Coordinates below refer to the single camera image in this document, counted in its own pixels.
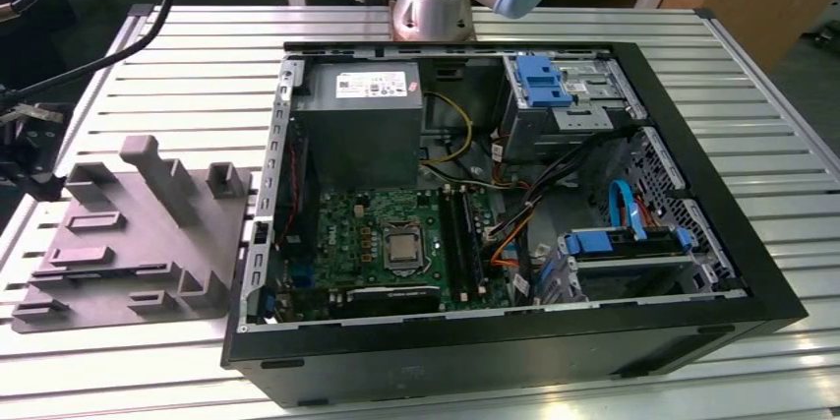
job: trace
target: yellow cable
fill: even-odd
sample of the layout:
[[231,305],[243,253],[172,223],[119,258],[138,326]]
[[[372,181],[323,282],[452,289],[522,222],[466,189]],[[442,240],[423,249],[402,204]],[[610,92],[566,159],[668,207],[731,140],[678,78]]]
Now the yellow cable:
[[462,106],[458,105],[455,103],[455,101],[451,98],[448,98],[446,95],[443,95],[442,93],[430,92],[430,91],[424,92],[424,95],[432,95],[436,98],[439,98],[440,100],[443,100],[456,110],[456,112],[462,115],[463,121],[467,124],[467,138],[466,138],[466,141],[463,142],[463,147],[456,152],[454,152],[452,154],[448,154],[444,157],[436,157],[434,159],[422,159],[420,160],[420,162],[423,164],[435,164],[435,163],[447,162],[447,161],[455,159],[456,157],[459,157],[470,149],[470,146],[472,145],[472,120],[470,120],[470,116],[467,115],[467,112],[463,111]]

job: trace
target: aluminum slotted table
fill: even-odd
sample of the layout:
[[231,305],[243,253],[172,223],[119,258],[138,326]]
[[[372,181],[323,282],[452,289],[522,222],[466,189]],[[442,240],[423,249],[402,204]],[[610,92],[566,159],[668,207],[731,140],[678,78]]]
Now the aluminum slotted table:
[[[112,49],[152,20],[130,17]],[[0,238],[0,418],[831,418],[840,405],[840,163],[719,23],[692,11],[555,9],[518,22],[478,9],[475,21],[483,40],[639,44],[810,317],[667,377],[284,410],[219,368],[226,319],[12,332],[22,284],[68,205],[26,199]],[[388,40],[387,22],[384,8],[175,8],[150,48],[95,76],[59,174],[83,161],[127,170],[123,138],[147,133],[162,155],[191,169],[227,160],[259,171],[284,42]]]

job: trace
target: white label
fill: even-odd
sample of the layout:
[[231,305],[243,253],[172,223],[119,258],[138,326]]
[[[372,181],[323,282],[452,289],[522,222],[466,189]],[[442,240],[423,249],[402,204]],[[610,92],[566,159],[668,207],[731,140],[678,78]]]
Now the white label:
[[566,83],[566,90],[574,93],[590,93],[587,85],[583,82]]
[[531,289],[531,284],[519,274],[514,276],[514,287],[516,287],[516,290],[523,292],[523,295],[528,296],[528,289]]
[[490,153],[492,155],[494,161],[502,162],[502,155],[504,154],[504,147],[494,143],[494,145],[490,147]]
[[406,73],[342,73],[336,77],[336,98],[406,97]]

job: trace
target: ram slot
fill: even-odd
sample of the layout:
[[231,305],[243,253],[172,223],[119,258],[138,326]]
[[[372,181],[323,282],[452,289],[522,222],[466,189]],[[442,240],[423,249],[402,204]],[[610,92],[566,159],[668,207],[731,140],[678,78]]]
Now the ram slot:
[[439,213],[442,220],[442,240],[447,255],[447,273],[450,275],[450,291],[455,301],[470,300],[467,281],[466,246],[463,245],[463,200],[450,189],[439,193]]
[[470,290],[475,295],[484,295],[487,287],[484,287],[484,270],[482,269],[482,247],[479,235],[475,230],[476,218],[472,213],[472,205],[470,204],[470,194],[460,192],[460,200],[464,214],[466,232],[462,234],[464,239],[463,245],[467,248],[464,258],[468,266]]

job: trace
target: cpu socket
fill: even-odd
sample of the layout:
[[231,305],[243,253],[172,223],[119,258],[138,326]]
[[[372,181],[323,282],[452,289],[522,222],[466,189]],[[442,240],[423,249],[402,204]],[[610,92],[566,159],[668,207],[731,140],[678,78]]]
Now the cpu socket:
[[410,275],[423,268],[423,230],[418,227],[386,228],[384,268]]

